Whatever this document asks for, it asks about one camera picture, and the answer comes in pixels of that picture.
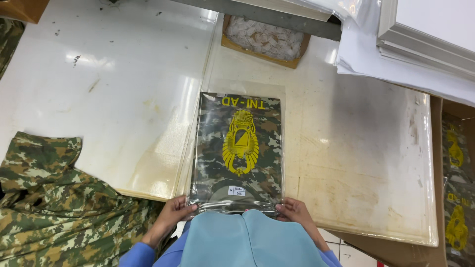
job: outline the yellow printed logo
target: yellow printed logo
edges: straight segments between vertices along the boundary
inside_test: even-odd
[[[462,166],[464,163],[464,154],[458,146],[456,127],[452,124],[450,125],[450,130],[447,131],[447,139],[449,142],[452,142],[452,146],[448,149],[450,164],[457,167]]]
[[[232,173],[241,176],[254,168],[259,155],[259,143],[256,137],[256,126],[254,125],[253,116],[249,111],[239,110],[229,125],[229,131],[223,143],[223,160]],[[233,166],[234,158],[238,156],[240,159],[246,158],[247,167]]]
[[[467,238],[468,227],[465,225],[464,208],[456,205],[446,227],[446,239],[454,249],[463,250]]]

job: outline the size label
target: size label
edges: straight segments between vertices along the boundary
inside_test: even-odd
[[[246,196],[246,189],[239,186],[230,186],[228,190],[230,196]]]
[[[461,256],[462,254],[460,253],[460,251],[454,249],[454,248],[450,248],[450,251],[452,252],[452,254],[455,254],[457,256]]]

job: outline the camouflage shirt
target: camouflage shirt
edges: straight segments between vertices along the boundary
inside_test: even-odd
[[[190,204],[275,214],[282,198],[280,100],[201,93]]]
[[[13,138],[0,167],[0,266],[117,265],[152,226],[164,203],[74,168],[80,152],[80,138]]]
[[[444,194],[446,252],[450,266],[475,266],[475,186],[447,181]]]
[[[475,177],[461,122],[450,114],[442,114],[444,176],[450,181],[472,183]]]

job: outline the stack of cardboard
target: stack of cardboard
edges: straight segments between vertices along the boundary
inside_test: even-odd
[[[378,31],[381,56],[475,80],[475,30],[463,27],[470,24],[474,8],[472,0],[430,5],[424,0],[384,0]],[[446,14],[457,14],[457,19],[442,19]]]

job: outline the blue sleeve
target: blue sleeve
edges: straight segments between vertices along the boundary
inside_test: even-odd
[[[325,252],[322,252],[321,250],[318,251],[320,252],[322,260],[328,265],[328,267],[342,267],[338,258],[333,253],[333,250],[328,250]]]
[[[138,242],[119,259],[119,267],[152,267],[155,250],[147,244]]]

